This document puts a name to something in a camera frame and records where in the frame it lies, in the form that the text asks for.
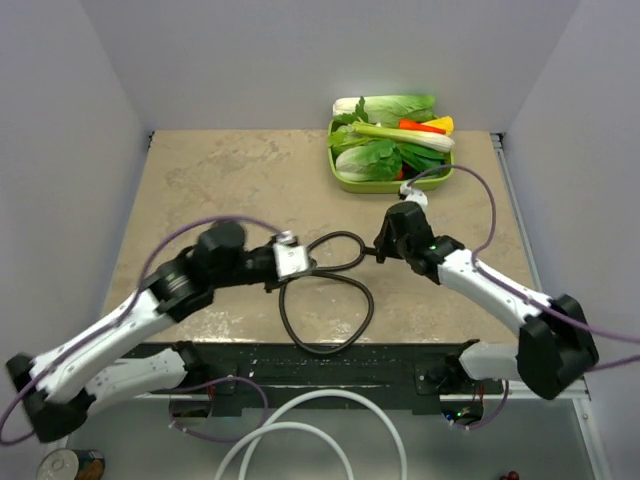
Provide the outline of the black T-shaped fitting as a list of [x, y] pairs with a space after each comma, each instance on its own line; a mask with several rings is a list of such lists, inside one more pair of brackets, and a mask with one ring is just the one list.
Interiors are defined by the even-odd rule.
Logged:
[[383, 264], [386, 261], [386, 255], [375, 247], [364, 246], [361, 248], [363, 256], [371, 256], [378, 264]]

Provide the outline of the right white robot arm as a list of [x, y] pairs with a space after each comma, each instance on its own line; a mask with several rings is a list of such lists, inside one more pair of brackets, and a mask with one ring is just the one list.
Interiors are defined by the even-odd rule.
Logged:
[[469, 392], [480, 380], [521, 381], [552, 400], [597, 365], [599, 353], [576, 299], [529, 290], [473, 261], [461, 242], [432, 232], [419, 204], [391, 206], [374, 249], [377, 262], [405, 261], [417, 275], [480, 306], [516, 337], [514, 345], [471, 340], [449, 356], [431, 376], [452, 390]]

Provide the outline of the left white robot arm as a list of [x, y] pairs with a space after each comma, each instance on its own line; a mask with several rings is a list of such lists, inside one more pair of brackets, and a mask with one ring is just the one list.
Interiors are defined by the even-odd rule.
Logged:
[[46, 444], [78, 429], [107, 386], [95, 378], [125, 353], [212, 304], [221, 288], [261, 283], [266, 291], [310, 274], [315, 266], [307, 248], [289, 231], [259, 221], [270, 240], [253, 250], [245, 247], [246, 216], [218, 216], [199, 221], [195, 243], [153, 268], [147, 259], [136, 289], [117, 308], [72, 340], [47, 353], [18, 353], [5, 368], [16, 390], [3, 421], [21, 407], [29, 433], [2, 439], [13, 446], [32, 437]]

